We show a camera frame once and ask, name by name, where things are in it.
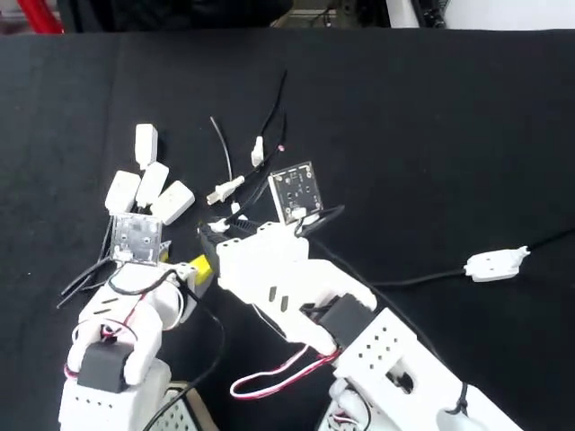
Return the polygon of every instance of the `black tablecloth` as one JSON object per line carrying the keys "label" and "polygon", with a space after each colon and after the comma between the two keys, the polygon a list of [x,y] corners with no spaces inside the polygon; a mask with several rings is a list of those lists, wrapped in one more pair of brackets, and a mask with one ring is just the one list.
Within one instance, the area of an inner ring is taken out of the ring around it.
{"label": "black tablecloth", "polygon": [[[195,226],[209,215],[203,197],[226,179],[208,116],[221,119],[236,169],[247,172],[287,67],[278,167],[313,161],[324,203],[346,205],[318,237],[370,279],[414,277],[573,226],[574,46],[573,32],[0,39],[2,429],[58,427],[61,368],[87,298],[61,312],[54,305],[95,259],[114,172],[137,171],[138,122],[158,126],[171,178],[198,195],[164,234],[174,260],[192,258],[201,252]],[[274,213],[266,196],[252,216]],[[573,429],[574,250],[567,238],[534,253],[514,279],[454,279],[394,299],[448,366],[525,430]],[[223,364],[200,387],[219,426],[312,429],[329,367],[266,400],[231,400],[232,380],[274,367],[296,346],[218,287],[207,299],[229,330]],[[189,380],[217,343],[197,311],[164,334],[160,357]]]}

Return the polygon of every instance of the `white connector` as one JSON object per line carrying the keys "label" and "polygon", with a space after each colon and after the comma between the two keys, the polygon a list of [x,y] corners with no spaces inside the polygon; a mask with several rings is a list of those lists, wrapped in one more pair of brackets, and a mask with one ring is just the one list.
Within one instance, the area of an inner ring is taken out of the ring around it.
{"label": "white connector", "polygon": [[229,224],[226,224],[226,220],[224,218],[220,218],[217,222],[214,223],[208,223],[208,226],[212,232],[215,233],[224,233],[230,228]]}
{"label": "white connector", "polygon": [[136,125],[136,162],[143,171],[155,162],[158,154],[158,131],[152,124]]}
{"label": "white connector", "polygon": [[153,162],[147,167],[136,194],[136,202],[140,208],[145,208],[158,199],[169,172],[170,169],[159,162]]}
{"label": "white connector", "polygon": [[216,202],[224,202],[244,181],[245,178],[240,175],[231,181],[217,185],[216,189],[208,195],[208,205],[214,205]]}
{"label": "white connector", "polygon": [[104,205],[110,213],[127,213],[134,206],[140,177],[135,173],[117,171]]}
{"label": "white connector", "polygon": [[150,207],[150,211],[164,224],[172,223],[196,201],[190,189],[175,181]]}
{"label": "white connector", "polygon": [[476,254],[464,266],[465,274],[476,282],[513,278],[525,256],[530,253],[526,246],[516,250],[497,250]]}
{"label": "white connector", "polygon": [[252,150],[252,166],[255,168],[263,162],[263,136],[255,138],[255,145]]}

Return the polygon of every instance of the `red object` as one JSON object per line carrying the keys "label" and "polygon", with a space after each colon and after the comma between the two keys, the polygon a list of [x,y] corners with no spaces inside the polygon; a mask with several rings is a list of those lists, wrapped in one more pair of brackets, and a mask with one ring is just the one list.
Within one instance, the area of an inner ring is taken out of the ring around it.
{"label": "red object", "polygon": [[62,24],[49,10],[45,0],[18,0],[28,23],[37,33],[62,34]]}

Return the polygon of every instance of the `red and white wire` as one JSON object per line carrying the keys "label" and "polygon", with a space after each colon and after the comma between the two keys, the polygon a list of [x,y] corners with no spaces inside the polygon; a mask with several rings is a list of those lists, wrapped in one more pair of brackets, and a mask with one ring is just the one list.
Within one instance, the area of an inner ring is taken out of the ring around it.
{"label": "red and white wire", "polygon": [[258,373],[246,375],[245,377],[242,377],[241,379],[236,380],[230,386],[230,395],[232,395],[232,397],[236,398],[237,400],[258,400],[260,398],[269,397],[270,395],[281,391],[282,389],[288,387],[290,384],[293,384],[293,383],[297,382],[299,379],[307,376],[311,372],[318,369],[320,366],[330,363],[339,354],[339,351],[336,351],[335,353],[333,353],[329,356],[322,356],[320,359],[318,359],[318,360],[312,362],[310,365],[302,368],[300,371],[291,375],[290,377],[288,377],[284,381],[282,381],[278,384],[274,384],[268,388],[259,389],[258,391],[252,391],[252,392],[246,392],[246,393],[238,393],[237,392],[237,388],[246,382],[249,382],[251,380],[254,380],[254,379],[257,379],[257,378],[263,377],[263,376],[276,375],[276,374],[283,373],[292,364],[294,364],[297,361],[297,359],[302,357],[308,348],[309,348],[309,346],[305,345],[299,352],[297,352],[295,355],[290,357],[285,363],[280,365],[275,370],[260,371]]}

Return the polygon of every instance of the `white block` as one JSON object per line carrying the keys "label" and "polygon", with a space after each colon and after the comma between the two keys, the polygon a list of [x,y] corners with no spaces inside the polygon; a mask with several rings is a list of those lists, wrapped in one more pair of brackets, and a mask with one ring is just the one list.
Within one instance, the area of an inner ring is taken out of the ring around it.
{"label": "white block", "polygon": [[147,167],[136,194],[136,202],[139,207],[147,207],[158,199],[169,172],[170,169],[159,162],[153,162]]}
{"label": "white block", "polygon": [[135,173],[117,171],[104,205],[111,213],[126,213],[134,206],[140,177]]}
{"label": "white block", "polygon": [[136,125],[136,162],[143,171],[155,162],[158,154],[158,131],[152,124]]}
{"label": "white block", "polygon": [[170,224],[196,201],[190,189],[175,181],[150,208],[152,214],[164,224]]}

